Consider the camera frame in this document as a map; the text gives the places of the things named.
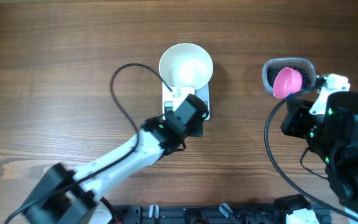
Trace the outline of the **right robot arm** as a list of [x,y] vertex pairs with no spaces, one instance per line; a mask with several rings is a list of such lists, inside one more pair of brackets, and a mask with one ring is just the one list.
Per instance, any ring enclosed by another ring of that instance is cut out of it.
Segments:
[[344,207],[358,214],[358,93],[328,96],[323,115],[310,114],[312,102],[290,99],[281,130],[304,138],[308,149],[326,164],[331,190]]

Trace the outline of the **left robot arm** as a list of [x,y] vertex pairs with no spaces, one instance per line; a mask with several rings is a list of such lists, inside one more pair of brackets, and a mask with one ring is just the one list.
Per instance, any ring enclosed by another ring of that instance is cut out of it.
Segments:
[[29,223],[111,223],[102,198],[117,184],[161,157],[185,148],[185,138],[203,123],[208,107],[189,94],[181,105],[146,119],[137,134],[106,155],[67,169],[51,166],[23,206]]

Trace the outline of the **pink scoop blue handle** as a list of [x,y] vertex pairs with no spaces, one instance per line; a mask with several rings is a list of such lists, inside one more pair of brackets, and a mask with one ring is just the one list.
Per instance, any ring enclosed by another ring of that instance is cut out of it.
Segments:
[[273,83],[273,96],[286,98],[288,95],[299,92],[302,88],[303,78],[297,70],[284,67],[278,73]]

